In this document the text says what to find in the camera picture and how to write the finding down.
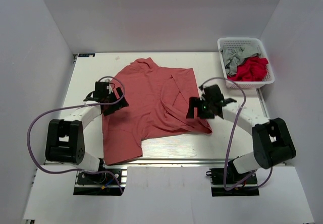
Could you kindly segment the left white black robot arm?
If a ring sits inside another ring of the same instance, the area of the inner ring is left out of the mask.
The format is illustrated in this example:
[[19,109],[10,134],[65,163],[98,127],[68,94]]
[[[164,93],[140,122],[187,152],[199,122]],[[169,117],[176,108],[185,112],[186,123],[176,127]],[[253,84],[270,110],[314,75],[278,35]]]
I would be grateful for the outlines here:
[[74,112],[49,122],[46,160],[88,171],[95,183],[102,183],[107,172],[102,168],[103,160],[86,151],[84,129],[96,118],[109,116],[128,106],[123,84],[117,87],[109,80],[96,81],[94,91],[84,98],[82,105],[74,107]]

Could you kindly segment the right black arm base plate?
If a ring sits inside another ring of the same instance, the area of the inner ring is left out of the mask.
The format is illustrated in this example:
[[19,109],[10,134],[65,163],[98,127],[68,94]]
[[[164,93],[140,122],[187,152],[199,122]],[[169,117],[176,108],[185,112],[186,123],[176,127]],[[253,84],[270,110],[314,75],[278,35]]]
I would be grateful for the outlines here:
[[226,178],[227,188],[231,188],[232,186],[236,185],[229,191],[224,188],[223,168],[209,169],[206,171],[205,175],[210,178],[212,197],[259,196],[258,181],[255,173],[253,173],[248,179],[237,185],[237,183],[244,177],[246,177],[248,173],[234,174],[232,171],[228,170]]

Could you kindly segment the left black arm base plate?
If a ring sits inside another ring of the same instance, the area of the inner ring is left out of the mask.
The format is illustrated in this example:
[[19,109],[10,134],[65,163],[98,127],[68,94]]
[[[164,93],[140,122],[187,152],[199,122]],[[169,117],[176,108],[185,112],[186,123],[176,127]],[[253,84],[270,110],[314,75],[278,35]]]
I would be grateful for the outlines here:
[[119,189],[117,181],[125,190],[127,180],[127,168],[126,167],[113,167],[107,169],[114,174],[114,177],[110,174],[103,173],[98,175],[89,175],[84,172],[78,172],[74,184],[74,196],[121,196],[122,193]]

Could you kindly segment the salmon red t-shirt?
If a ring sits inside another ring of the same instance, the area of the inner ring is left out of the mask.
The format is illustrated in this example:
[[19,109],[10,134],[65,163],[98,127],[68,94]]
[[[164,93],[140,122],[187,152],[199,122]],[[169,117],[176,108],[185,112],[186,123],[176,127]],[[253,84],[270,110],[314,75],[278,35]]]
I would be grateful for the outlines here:
[[146,139],[212,133],[207,120],[186,117],[189,99],[199,96],[192,68],[160,67],[151,58],[137,59],[112,82],[125,86],[129,106],[102,117],[106,164],[142,157],[141,142]]

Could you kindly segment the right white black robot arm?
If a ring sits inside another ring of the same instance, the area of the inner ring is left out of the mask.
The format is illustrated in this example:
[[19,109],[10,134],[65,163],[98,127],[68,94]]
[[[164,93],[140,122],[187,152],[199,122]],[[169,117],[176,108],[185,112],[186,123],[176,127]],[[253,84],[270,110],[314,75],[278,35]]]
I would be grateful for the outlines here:
[[227,160],[223,170],[225,183],[239,183],[258,169],[270,169],[296,156],[296,149],[286,122],[281,118],[261,117],[232,98],[224,98],[218,85],[201,86],[202,97],[191,97],[186,117],[200,119],[220,117],[240,127],[252,137],[253,150]]

